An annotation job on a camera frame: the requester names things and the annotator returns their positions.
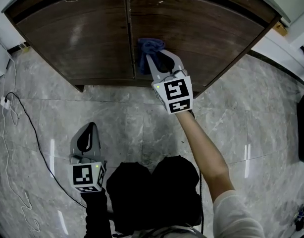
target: white sleeve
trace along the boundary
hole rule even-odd
[[[264,238],[261,224],[247,211],[234,190],[218,196],[213,204],[215,238]]]

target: dark wooden door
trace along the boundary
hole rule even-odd
[[[125,0],[62,0],[17,26],[68,80],[134,76]]]
[[[205,0],[128,0],[136,78],[137,40],[162,39],[178,55],[195,86],[208,85],[264,29],[239,13]]]

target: blue cloth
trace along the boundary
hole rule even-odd
[[[146,55],[149,54],[157,68],[161,68],[161,61],[156,53],[165,48],[165,43],[162,40],[155,38],[139,38],[138,39],[138,66],[142,75],[151,74],[147,63]]]

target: human arm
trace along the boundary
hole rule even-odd
[[[212,201],[214,202],[225,191],[234,190],[224,158],[192,114],[184,111],[176,113],[176,117],[186,134],[196,164],[209,187]]]
[[[84,238],[111,237],[105,190],[81,193],[87,204],[86,235]]]

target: gray marble floor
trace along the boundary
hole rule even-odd
[[[164,156],[181,155],[195,164],[176,117],[165,112],[151,89],[86,86],[85,92],[79,93],[34,50],[17,52],[14,59],[18,70],[15,92],[38,129],[47,162],[54,158],[55,176],[78,201],[82,199],[70,188],[65,165],[72,135],[90,121],[100,131],[102,154],[108,160],[107,177],[121,162],[138,161],[153,170]],[[13,90],[13,80],[10,64],[5,79],[0,78],[0,98]],[[296,104],[303,93],[304,87],[291,77],[245,56],[195,101],[196,119],[221,150],[235,188],[263,225],[266,237],[283,237],[304,202],[304,164],[297,158],[296,116]],[[32,225],[34,219],[40,224],[41,232],[34,236],[83,237],[84,209],[54,182],[16,100],[13,107],[19,114],[17,126],[5,113],[10,151],[7,172],[12,188],[24,200],[26,192],[32,203],[32,211],[24,211]],[[30,237],[21,202],[7,185],[2,131],[0,106],[0,223],[9,237]],[[203,209],[204,234],[210,238],[213,213],[206,186]]]

